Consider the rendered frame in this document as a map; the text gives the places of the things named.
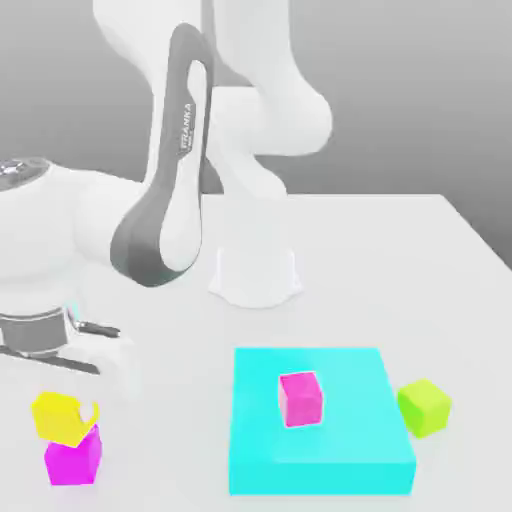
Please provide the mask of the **small lime green cube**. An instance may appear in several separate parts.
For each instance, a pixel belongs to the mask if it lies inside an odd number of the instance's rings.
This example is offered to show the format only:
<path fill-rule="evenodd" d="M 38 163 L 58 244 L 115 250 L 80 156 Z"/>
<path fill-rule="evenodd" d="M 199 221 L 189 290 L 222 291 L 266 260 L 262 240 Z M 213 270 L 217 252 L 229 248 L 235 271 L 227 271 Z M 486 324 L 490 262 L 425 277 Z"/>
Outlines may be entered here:
<path fill-rule="evenodd" d="M 424 438 L 447 426 L 452 399 L 426 378 L 403 386 L 397 402 L 408 430 Z"/>

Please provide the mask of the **small yellow cube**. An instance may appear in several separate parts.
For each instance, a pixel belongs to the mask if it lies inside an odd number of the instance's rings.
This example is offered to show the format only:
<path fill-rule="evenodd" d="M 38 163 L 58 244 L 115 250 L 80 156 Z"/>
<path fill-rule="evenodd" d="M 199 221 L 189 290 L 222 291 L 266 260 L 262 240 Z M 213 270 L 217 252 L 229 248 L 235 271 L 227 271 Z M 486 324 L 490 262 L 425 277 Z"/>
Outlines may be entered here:
<path fill-rule="evenodd" d="M 76 448 L 99 419 L 97 402 L 92 403 L 92 416 L 81 416 L 82 403 L 75 397 L 57 392 L 42 392 L 31 404 L 37 434 L 41 439 Z"/>

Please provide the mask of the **small pink cube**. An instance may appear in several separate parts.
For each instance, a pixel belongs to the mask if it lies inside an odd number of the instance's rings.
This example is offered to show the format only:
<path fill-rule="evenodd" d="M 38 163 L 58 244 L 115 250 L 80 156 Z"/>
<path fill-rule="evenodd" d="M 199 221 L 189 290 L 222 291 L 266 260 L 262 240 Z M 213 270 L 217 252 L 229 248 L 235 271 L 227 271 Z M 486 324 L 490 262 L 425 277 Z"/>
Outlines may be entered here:
<path fill-rule="evenodd" d="M 313 371 L 280 375 L 278 403 L 286 428 L 298 428 L 322 422 L 323 391 Z"/>

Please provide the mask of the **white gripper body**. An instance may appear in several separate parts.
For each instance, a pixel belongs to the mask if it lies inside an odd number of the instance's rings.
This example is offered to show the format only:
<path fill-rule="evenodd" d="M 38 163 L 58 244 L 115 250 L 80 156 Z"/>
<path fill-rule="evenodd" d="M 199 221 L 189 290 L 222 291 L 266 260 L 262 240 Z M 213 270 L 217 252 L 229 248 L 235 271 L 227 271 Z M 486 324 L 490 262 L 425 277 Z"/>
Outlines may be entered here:
<path fill-rule="evenodd" d="M 123 337 L 79 335 L 59 348 L 39 352 L 0 344 L 0 354 L 25 361 L 95 376 L 128 400 L 140 395 L 140 368 L 136 347 Z"/>

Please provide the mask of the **large cyan box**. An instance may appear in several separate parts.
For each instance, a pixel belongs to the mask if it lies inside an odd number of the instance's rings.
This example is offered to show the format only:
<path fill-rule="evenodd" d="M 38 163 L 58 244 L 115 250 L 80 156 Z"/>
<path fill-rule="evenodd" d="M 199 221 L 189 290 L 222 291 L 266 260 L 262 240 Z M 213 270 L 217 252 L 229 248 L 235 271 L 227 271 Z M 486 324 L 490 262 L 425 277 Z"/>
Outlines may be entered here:
<path fill-rule="evenodd" d="M 316 374 L 317 425 L 285 426 L 278 379 Z M 376 348 L 238 348 L 228 488 L 233 496 L 376 495 L 412 491 L 416 457 Z"/>

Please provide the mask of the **small magenta cube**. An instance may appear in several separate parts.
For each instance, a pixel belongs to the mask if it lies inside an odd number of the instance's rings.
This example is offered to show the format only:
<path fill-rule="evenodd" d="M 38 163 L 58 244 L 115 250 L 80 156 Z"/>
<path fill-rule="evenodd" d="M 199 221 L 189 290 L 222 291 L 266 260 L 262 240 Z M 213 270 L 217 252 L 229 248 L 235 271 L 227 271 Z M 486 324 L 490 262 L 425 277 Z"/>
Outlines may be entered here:
<path fill-rule="evenodd" d="M 103 445 L 95 424 L 77 447 L 50 442 L 44 461 L 53 486 L 92 485 L 102 459 Z"/>

